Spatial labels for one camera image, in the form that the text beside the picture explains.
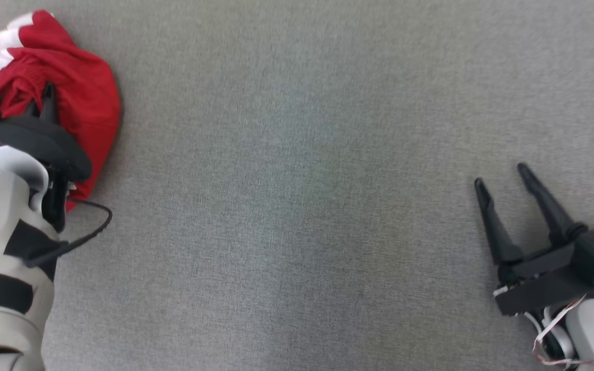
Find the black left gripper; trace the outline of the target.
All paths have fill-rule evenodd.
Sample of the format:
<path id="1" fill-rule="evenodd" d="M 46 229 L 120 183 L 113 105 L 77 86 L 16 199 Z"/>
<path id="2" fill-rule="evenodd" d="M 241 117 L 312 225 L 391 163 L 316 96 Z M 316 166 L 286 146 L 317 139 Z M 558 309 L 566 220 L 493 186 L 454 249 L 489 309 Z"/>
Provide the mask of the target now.
<path id="1" fill-rule="evenodd" d="M 89 179 L 92 164 L 60 125 L 54 83 L 45 84 L 42 102 L 42 119 L 34 100 L 24 115 L 0 119 L 0 172 L 11 172 L 26 181 L 30 209 L 62 232 L 69 186 Z"/>

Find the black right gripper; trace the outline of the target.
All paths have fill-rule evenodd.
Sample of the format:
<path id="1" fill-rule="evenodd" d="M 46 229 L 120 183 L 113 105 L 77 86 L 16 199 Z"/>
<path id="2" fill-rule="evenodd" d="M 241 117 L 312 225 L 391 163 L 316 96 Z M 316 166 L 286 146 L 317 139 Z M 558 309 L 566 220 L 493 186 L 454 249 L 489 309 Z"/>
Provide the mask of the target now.
<path id="1" fill-rule="evenodd" d="M 518 172 L 544 216 L 551 246 L 560 248 L 524 257 L 500 220 L 485 182 L 482 178 L 475 179 L 474 190 L 486 239 L 498 268 L 500 287 L 493 296 L 502 315 L 535 312 L 594 293 L 594 285 L 583 282 L 571 268 L 573 240 L 587 232 L 588 226 L 571 218 L 526 163 L 518 164 Z"/>

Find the red shorts white stripe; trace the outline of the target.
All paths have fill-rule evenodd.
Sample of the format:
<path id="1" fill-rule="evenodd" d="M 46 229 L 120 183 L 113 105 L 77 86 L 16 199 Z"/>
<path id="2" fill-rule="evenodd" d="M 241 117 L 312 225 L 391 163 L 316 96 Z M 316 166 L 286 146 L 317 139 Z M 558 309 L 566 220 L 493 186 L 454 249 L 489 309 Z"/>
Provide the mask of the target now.
<path id="1" fill-rule="evenodd" d="M 35 10 L 0 30 L 0 109 L 3 117 L 20 115 L 28 104 L 42 107 L 42 93 L 56 88 L 59 122 L 92 164 L 89 179 L 70 191 L 66 210 L 90 197 L 108 158 L 122 116 L 113 72 L 99 56 L 75 44 L 47 10 Z"/>

